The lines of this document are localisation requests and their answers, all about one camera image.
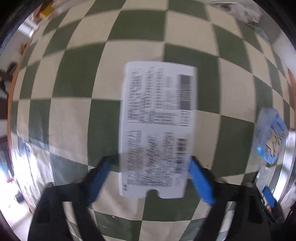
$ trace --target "white label sheet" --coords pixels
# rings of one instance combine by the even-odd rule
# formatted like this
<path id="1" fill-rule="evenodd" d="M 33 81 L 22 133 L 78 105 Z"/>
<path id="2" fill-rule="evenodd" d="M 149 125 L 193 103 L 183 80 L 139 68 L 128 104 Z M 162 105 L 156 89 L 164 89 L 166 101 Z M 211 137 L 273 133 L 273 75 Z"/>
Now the white label sheet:
<path id="1" fill-rule="evenodd" d="M 129 62 L 120 110 L 120 194 L 181 198 L 187 183 L 196 110 L 196 68 Z"/>

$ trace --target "floor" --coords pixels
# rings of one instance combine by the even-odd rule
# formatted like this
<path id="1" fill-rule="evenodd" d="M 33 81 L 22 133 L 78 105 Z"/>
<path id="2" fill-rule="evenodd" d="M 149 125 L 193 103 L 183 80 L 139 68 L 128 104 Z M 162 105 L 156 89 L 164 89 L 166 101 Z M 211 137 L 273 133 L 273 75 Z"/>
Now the floor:
<path id="1" fill-rule="evenodd" d="M 15 200 L 18 190 L 14 181 L 7 183 L 6 178 L 0 175 L 0 210 L 17 237 L 27 241 L 32 214 L 25 201 L 18 203 Z"/>
<path id="2" fill-rule="evenodd" d="M 193 0 L 90 0 L 42 26 L 24 57 L 11 108 L 14 166 L 22 164 L 16 175 L 27 160 L 39 183 L 63 185 L 103 155 L 117 155 L 123 68 L 133 60 L 197 67 L 193 154 L 229 183 L 252 181 L 266 165 L 252 147 L 261 107 L 277 109 L 288 129 L 295 127 L 287 67 L 245 24 Z M 271 167 L 271 189 L 282 161 L 283 154 Z M 193 240 L 209 207 L 190 179 L 183 198 L 151 192 L 131 200 L 119 195 L 119 171 L 112 167 L 89 207 L 106 240 Z M 231 222 L 233 205 L 228 208 L 218 240 Z M 65 210 L 80 240 L 69 203 Z"/>

